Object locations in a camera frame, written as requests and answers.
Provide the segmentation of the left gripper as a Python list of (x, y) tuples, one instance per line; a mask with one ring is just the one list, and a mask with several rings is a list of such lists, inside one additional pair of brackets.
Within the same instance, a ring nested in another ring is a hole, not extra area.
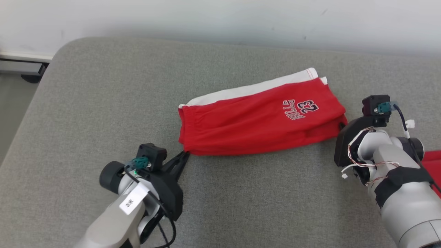
[(162, 170), (147, 172), (147, 180), (153, 193), (162, 202), (168, 217), (177, 221), (183, 211), (183, 190), (178, 180), (187, 164), (190, 153), (181, 151), (162, 167)]

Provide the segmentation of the grey fabric sofa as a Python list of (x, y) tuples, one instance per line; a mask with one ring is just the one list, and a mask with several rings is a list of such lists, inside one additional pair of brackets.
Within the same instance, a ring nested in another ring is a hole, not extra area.
[[(44, 74), (0, 165), (0, 248), (72, 248), (117, 199), (99, 185), (142, 143), (182, 150), (178, 105), (307, 68), (348, 120), (388, 94), (411, 136), (441, 149), (441, 58), (89, 37)], [(335, 140), (268, 154), (189, 158), (173, 247), (396, 248), (367, 189), (334, 163)]]

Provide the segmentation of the wall baseboard strip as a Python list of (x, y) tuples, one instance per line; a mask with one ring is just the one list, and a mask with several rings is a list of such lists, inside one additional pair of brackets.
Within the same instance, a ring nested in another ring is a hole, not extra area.
[(0, 51), (0, 73), (42, 76), (52, 58), (52, 55)]

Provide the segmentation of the red shorts with white stripe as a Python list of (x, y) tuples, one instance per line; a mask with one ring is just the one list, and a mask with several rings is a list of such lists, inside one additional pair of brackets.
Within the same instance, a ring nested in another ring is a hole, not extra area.
[(178, 106), (178, 141), (198, 156), (280, 151), (336, 137), (348, 123), (314, 68), (206, 94)]

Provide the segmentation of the white paper label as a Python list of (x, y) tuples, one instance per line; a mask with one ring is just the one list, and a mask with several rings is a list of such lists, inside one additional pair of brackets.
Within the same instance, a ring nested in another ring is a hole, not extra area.
[(140, 204), (143, 204), (145, 209), (144, 199), (147, 197), (150, 190), (142, 183), (138, 183), (134, 189), (126, 195), (126, 198), (119, 204), (120, 210), (126, 215), (130, 215)]

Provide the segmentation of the red Bulls 23 jersey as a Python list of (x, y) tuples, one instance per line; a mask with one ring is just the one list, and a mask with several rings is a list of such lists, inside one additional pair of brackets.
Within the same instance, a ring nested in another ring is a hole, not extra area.
[(439, 189), (433, 185), (431, 187), (441, 198), (441, 150), (425, 152), (422, 164), (438, 185)]

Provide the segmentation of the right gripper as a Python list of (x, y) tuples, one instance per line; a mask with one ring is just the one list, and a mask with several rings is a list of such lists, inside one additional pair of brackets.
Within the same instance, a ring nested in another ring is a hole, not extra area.
[(350, 121), (348, 124), (344, 122), (339, 123), (340, 132), (337, 136), (334, 162), (338, 167), (345, 167), (352, 164), (348, 157), (349, 143), (356, 137), (356, 135), (365, 128), (374, 126), (374, 117), (360, 117)]

